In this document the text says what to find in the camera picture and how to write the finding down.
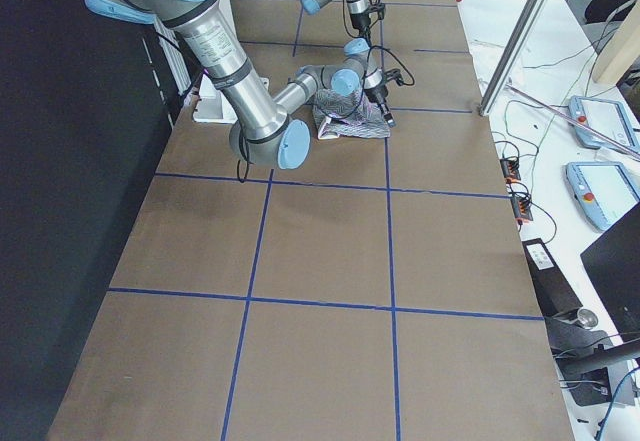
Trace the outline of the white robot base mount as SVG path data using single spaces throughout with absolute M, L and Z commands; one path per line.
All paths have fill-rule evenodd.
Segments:
M 224 95 L 216 90 L 211 80 L 204 76 L 198 90 L 199 100 L 193 119 L 200 123 L 234 124 L 237 115 Z

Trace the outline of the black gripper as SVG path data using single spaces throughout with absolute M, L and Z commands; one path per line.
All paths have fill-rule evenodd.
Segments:
M 403 84 L 403 77 L 399 68 L 383 71 L 377 68 L 372 74 L 366 76 L 366 97 L 371 103 L 378 104 L 383 119 L 389 127 L 395 126 L 393 115 L 386 104 L 389 81 L 395 81 L 398 85 Z
M 369 37 L 372 25 L 384 19 L 386 5 L 381 0 L 354 0 L 348 2 L 348 12 L 358 36 Z

